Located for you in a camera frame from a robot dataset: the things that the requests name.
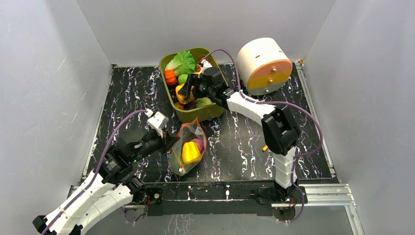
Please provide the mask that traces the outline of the orange yellow bell pepper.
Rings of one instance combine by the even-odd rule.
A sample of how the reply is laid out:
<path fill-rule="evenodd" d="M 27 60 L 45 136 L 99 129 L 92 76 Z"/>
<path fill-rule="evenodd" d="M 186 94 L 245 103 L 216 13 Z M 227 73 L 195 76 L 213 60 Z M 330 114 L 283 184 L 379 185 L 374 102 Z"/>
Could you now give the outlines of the orange yellow bell pepper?
<path fill-rule="evenodd" d="M 175 88 L 176 98 L 181 104 L 188 104 L 193 100 L 193 92 L 188 85 L 181 84 Z"/>

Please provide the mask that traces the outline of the green bumpy citrus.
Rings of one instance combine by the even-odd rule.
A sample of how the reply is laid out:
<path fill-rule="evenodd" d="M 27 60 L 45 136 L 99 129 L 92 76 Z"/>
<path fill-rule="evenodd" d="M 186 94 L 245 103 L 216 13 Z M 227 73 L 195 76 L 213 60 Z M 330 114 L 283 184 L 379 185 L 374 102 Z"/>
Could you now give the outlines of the green bumpy citrus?
<path fill-rule="evenodd" d="M 178 84 L 183 85 L 187 82 L 188 74 L 181 74 L 178 76 Z"/>

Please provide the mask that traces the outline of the clear zip top bag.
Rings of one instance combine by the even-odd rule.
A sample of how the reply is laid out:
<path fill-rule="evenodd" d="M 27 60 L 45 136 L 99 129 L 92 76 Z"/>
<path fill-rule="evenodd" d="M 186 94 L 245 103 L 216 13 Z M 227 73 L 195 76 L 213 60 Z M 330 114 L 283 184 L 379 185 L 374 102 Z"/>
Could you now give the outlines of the clear zip top bag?
<path fill-rule="evenodd" d="M 174 174 L 184 176 L 201 161 L 208 140 L 197 118 L 182 124 L 177 137 L 179 141 L 173 145 L 168 160 L 169 168 Z"/>

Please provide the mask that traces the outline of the green leafy vegetable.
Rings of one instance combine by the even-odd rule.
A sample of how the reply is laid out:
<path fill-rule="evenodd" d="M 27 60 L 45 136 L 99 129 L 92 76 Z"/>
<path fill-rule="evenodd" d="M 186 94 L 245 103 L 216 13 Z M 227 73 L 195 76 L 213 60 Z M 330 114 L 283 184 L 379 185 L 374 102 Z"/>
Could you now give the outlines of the green leafy vegetable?
<path fill-rule="evenodd" d="M 185 174 L 185 170 L 181 162 L 181 158 L 178 157 L 174 152 L 171 152 L 168 162 L 169 162 L 169 168 L 171 172 L 179 176 L 183 176 Z"/>

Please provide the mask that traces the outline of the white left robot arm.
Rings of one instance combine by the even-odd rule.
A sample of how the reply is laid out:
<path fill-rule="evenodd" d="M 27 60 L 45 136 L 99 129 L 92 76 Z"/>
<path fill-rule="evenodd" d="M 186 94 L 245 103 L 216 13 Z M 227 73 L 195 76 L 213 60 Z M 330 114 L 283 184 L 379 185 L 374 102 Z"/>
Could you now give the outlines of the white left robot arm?
<path fill-rule="evenodd" d="M 36 231 L 42 235 L 83 235 L 124 205 L 149 202 L 144 182 L 131 175 L 133 165 L 156 151 L 167 153 L 179 139 L 166 129 L 123 130 L 105 153 L 101 167 L 92 170 L 56 210 L 33 220 Z"/>

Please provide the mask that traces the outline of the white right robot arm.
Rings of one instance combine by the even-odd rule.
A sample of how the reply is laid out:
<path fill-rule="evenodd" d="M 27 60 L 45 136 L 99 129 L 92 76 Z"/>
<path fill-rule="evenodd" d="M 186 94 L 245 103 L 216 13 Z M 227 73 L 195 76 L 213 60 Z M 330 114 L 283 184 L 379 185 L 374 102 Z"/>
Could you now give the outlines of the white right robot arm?
<path fill-rule="evenodd" d="M 276 175 L 273 187 L 258 188 L 259 202 L 287 203 L 294 198 L 298 187 L 294 165 L 300 130 L 287 106 L 244 98 L 242 93 L 229 87 L 217 67 L 207 68 L 201 74 L 189 74 L 176 93 L 184 101 L 207 97 L 214 104 L 261 125 L 265 144 L 273 154 Z"/>

